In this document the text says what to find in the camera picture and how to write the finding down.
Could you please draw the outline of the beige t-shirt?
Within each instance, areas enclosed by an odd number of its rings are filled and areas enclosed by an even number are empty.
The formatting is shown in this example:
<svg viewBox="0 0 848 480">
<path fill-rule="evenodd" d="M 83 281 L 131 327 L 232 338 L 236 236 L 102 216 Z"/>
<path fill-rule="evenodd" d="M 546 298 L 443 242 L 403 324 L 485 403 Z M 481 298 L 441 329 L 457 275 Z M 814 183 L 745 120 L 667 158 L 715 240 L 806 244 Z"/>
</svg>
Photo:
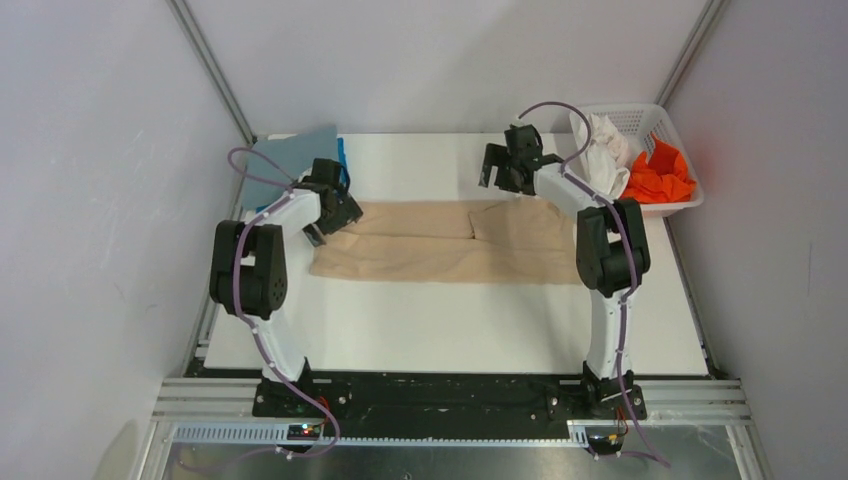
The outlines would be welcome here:
<svg viewBox="0 0 848 480">
<path fill-rule="evenodd" d="M 574 224 L 552 203 L 364 202 L 310 266 L 319 277 L 374 282 L 575 285 Z"/>
</svg>

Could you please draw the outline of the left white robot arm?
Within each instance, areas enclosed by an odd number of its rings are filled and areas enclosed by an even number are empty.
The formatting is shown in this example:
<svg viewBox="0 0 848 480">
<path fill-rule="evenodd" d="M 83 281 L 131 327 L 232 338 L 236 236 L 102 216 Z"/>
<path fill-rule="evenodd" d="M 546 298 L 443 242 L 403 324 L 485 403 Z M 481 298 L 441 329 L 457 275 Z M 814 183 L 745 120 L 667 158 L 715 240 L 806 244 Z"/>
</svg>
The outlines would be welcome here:
<svg viewBox="0 0 848 480">
<path fill-rule="evenodd" d="M 256 400 L 262 412 L 273 401 L 292 416 L 329 409 L 301 380 L 310 367 L 289 329 L 283 305 L 289 290 L 285 242 L 304 234 L 315 246 L 357 222 L 362 209 L 350 193 L 345 164 L 317 158 L 281 195 L 247 221 L 224 220 L 215 229 L 209 295 L 250 330 L 263 360 Z"/>
</svg>

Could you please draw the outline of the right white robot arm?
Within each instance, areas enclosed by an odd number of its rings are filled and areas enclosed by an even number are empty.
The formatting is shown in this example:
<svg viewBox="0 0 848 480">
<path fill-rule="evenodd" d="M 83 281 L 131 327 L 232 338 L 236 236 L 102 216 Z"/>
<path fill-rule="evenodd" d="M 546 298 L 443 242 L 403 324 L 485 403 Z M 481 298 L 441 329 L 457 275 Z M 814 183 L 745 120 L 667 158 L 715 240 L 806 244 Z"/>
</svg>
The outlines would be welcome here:
<svg viewBox="0 0 848 480">
<path fill-rule="evenodd" d="M 644 420 L 647 412 L 628 353 L 633 303 L 651 266 L 641 206 L 632 199 L 609 199 L 566 160 L 545 154 L 535 127 L 512 126 L 504 136 L 504 144 L 485 147 L 480 186 L 547 200 L 576 227 L 577 272 L 591 299 L 577 409 L 592 418 Z"/>
</svg>

